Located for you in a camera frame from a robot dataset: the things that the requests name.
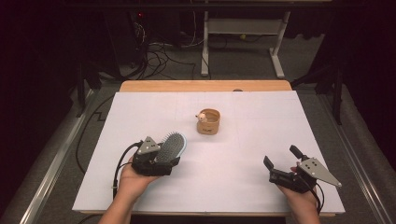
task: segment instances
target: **gray brush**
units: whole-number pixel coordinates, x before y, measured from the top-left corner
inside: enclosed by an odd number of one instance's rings
[[[155,162],[170,162],[180,157],[187,145],[186,137],[181,133],[169,133],[161,144]]]

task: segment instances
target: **black cable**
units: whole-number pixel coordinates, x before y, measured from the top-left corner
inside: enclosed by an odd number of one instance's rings
[[[140,64],[134,69],[134,71],[130,72],[128,75],[121,75],[125,80],[131,80],[132,77],[140,74],[142,71],[145,70],[145,68],[147,67],[147,63],[145,60],[141,60]],[[114,82],[120,82],[119,78],[114,78],[114,77],[105,77],[101,74],[99,74],[99,78],[101,78],[102,80],[105,81],[114,81]]]
[[[147,76],[143,77],[143,79],[146,79],[146,78],[149,78],[149,77],[153,77],[153,76],[158,75],[159,73],[157,72],[157,70],[158,70],[161,66],[164,65],[163,69],[161,70],[161,71],[163,71],[163,70],[165,69],[165,67],[166,67],[166,62],[167,62],[167,60],[165,60],[164,58],[161,58],[161,57],[157,54],[157,52],[149,51],[148,53],[155,54],[155,55],[157,56],[156,59],[158,60],[159,63],[158,63],[157,65],[155,65],[155,66],[156,66],[155,69],[153,69],[152,67],[149,66],[149,68],[151,68],[153,71],[152,71],[152,73],[151,73],[150,75],[147,75]]]
[[[147,70],[147,67],[148,67],[148,65],[149,65],[148,51],[147,51],[147,50],[146,50],[145,54],[143,55],[142,61],[144,61],[145,64],[146,64],[147,66],[140,72],[140,74],[139,74],[139,76],[136,78],[136,80],[142,80],[142,79],[143,79],[143,76],[145,75],[146,70]]]
[[[202,61],[204,61],[204,63],[205,63],[206,66],[207,66],[207,74],[209,75],[209,80],[212,80],[212,75],[210,74],[209,64],[207,64],[207,62],[206,62],[204,56],[201,56],[201,58],[202,58]]]
[[[99,118],[98,118],[97,121],[105,121],[105,120],[106,120],[106,119],[102,119],[102,112],[97,112],[97,110],[98,110],[102,105],[104,105],[108,100],[110,100],[110,99],[113,98],[113,97],[114,97],[114,95],[112,95],[112,96],[106,98],[101,104],[99,104],[99,106],[97,106],[97,107],[93,110],[93,113],[90,115],[90,118],[89,118],[88,121],[85,123],[85,126],[84,126],[84,128],[82,129],[82,132],[81,132],[81,136],[80,136],[79,139],[78,139],[78,143],[77,143],[77,146],[76,146],[75,157],[76,157],[76,162],[77,162],[78,168],[79,168],[79,170],[80,170],[84,175],[85,175],[85,172],[86,172],[86,171],[85,171],[84,168],[82,168],[82,165],[81,165],[81,163],[79,162],[79,159],[78,159],[78,150],[79,150],[79,146],[80,146],[81,141],[82,141],[82,137],[83,137],[83,135],[84,135],[84,133],[85,133],[85,130],[87,129],[88,124],[90,123],[90,121],[91,121],[93,115],[99,115]]]
[[[164,58],[160,57],[160,56],[157,54],[157,52],[158,52],[158,53],[163,53],[163,52],[160,52],[160,50],[161,50],[161,49],[164,49],[164,47],[161,46],[161,45],[158,45],[158,44],[154,44],[154,45],[152,45],[152,46],[160,46],[160,49],[157,49],[156,51],[152,51],[152,52],[151,52],[151,53],[153,53],[153,54],[155,54],[155,55],[157,56],[157,59],[159,60],[160,63],[157,65],[157,67],[156,67],[155,69],[152,68],[151,66],[149,66],[148,68],[152,69],[153,72],[152,72],[150,75],[146,76],[145,78],[153,77],[153,76],[156,76],[156,75],[160,74],[160,75],[162,75],[163,77],[168,77],[168,78],[170,78],[170,79],[177,80],[176,78],[169,77],[168,75],[165,75],[165,74],[163,73],[163,70],[166,68],[167,62],[169,61],[169,57],[167,57],[166,60],[165,60]],[[163,64],[164,64],[165,66],[164,66],[160,71],[157,71],[158,68],[159,68],[159,66],[161,66],[161,65],[163,65]]]
[[[322,194],[322,205],[321,205],[321,207],[320,207],[320,211],[321,211],[321,209],[323,208],[323,205],[324,205],[324,193],[323,193],[322,187],[321,187],[319,184],[317,184],[317,185],[318,185],[318,187],[319,187],[319,189],[320,189],[320,192],[321,192],[321,194]]]
[[[122,161],[123,161],[125,155],[129,152],[129,150],[131,150],[131,148],[133,148],[133,147],[140,147],[140,146],[142,146],[142,144],[143,144],[143,141],[140,141],[140,142],[138,142],[138,143],[133,143],[133,144],[131,144],[130,146],[128,146],[128,147],[125,149],[125,151],[122,153],[122,156],[120,157],[119,163],[117,164],[116,172],[115,172],[115,174],[114,174],[114,179],[113,179],[113,187],[112,187],[112,188],[113,188],[113,199],[116,197],[117,189],[118,189],[118,187],[119,187],[119,180],[117,179],[117,177],[118,177],[118,175],[119,175],[119,170],[120,170],[120,168],[122,167],[122,166],[121,166],[121,163],[122,163]]]
[[[321,208],[323,207],[323,204],[320,203],[320,199],[319,199],[318,195],[314,192],[313,189],[311,189],[311,187],[309,187],[308,183],[306,183],[306,181],[302,177],[300,177],[299,175],[297,175],[297,176],[303,181],[303,183],[308,187],[309,191],[314,195],[315,199],[318,202],[318,204],[317,204],[317,212],[318,212],[318,214],[320,214],[320,211],[321,211]]]
[[[131,161],[125,162],[123,165],[121,165],[121,166],[119,167],[119,169],[122,168],[122,166],[125,166],[125,165],[127,165],[127,164],[132,164],[132,162],[131,162]]]
[[[152,53],[152,54],[154,54],[156,56],[156,58],[150,58],[150,59],[148,59],[148,61],[151,61],[151,60],[154,60],[154,59],[158,60],[158,64],[157,65],[152,65],[152,66],[157,66],[158,67],[158,66],[162,66],[164,64],[166,65],[166,63],[168,62],[168,60],[165,60],[164,58],[160,57],[160,55],[158,55],[158,53],[162,53],[160,51],[149,51],[148,53]]]
[[[149,44],[151,47],[160,47],[159,49],[152,49],[152,50],[154,50],[154,51],[160,51],[160,50],[162,50],[162,49],[164,49],[165,48],[165,43],[164,42],[162,42],[162,44],[160,45],[160,43],[159,42],[152,42],[152,43],[150,43]]]
[[[176,61],[169,57],[169,55],[166,53],[165,47],[163,47],[163,54],[169,59],[169,61],[174,62],[174,63],[180,63],[180,64],[186,64],[186,65],[192,65],[192,71],[191,71],[191,80],[194,80],[194,70],[195,70],[195,63],[182,63],[179,61]]]
[[[84,217],[84,219],[82,219],[78,224],[82,224],[82,223],[84,223],[85,221],[87,221],[87,220],[89,220],[89,219],[91,219],[91,218],[93,218],[93,217],[98,217],[99,215],[90,215],[90,216],[87,216],[87,217]]]

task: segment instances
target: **equipment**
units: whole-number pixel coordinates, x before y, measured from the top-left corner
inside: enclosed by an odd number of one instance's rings
[[[295,173],[286,173],[274,169],[274,165],[271,163],[270,159],[265,156],[264,165],[270,171],[270,182],[299,193],[311,191],[318,201],[317,210],[319,214],[324,204],[324,194],[322,192],[323,203],[320,204],[320,199],[314,191],[314,187],[318,185],[317,179],[336,187],[342,187],[342,184],[315,157],[307,157],[296,146],[291,146],[290,151],[295,157],[297,157],[297,159],[301,159],[301,162],[297,163]]]
[[[140,175],[170,175],[186,143],[186,137],[180,133],[169,133],[160,144],[147,137],[134,154],[132,167]]]

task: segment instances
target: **table leg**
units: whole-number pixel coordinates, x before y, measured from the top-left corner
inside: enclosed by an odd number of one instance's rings
[[[209,19],[209,13],[205,12],[204,18],[204,48],[202,50],[202,61],[201,61],[201,76],[207,77],[209,75],[209,48],[207,47],[207,39],[208,39],[208,27],[207,20]]]
[[[287,11],[285,12],[285,15],[283,16],[283,21],[279,26],[279,31],[277,33],[277,40],[276,40],[276,46],[274,48],[270,48],[270,55],[271,59],[273,61],[273,65],[276,71],[276,76],[278,78],[285,78],[285,74],[283,73],[282,66],[280,65],[279,58],[277,57],[277,53],[279,52],[280,44],[282,43],[283,35],[285,34],[286,27],[289,22],[289,16],[290,12]]]

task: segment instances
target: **dark background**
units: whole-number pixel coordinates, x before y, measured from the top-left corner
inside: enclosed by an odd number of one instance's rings
[[[285,36],[294,38],[303,34],[308,39],[326,34],[311,71],[342,58],[344,81],[356,107],[395,168],[396,18],[391,2],[373,1],[363,12],[293,11]],[[62,3],[47,0],[1,1],[0,10],[3,136],[0,214],[3,214],[35,158],[68,113],[72,105],[69,94],[77,85],[78,73],[82,71],[90,85],[99,88],[97,72],[119,77],[118,65],[138,62],[141,51],[136,50],[129,20],[135,12],[71,15]],[[278,13],[266,13],[266,17]],[[211,14],[262,16],[245,12]],[[193,33],[190,13],[145,12],[144,15],[150,32],[175,46],[181,39],[180,31]],[[203,15],[196,13],[199,31],[202,31]]]

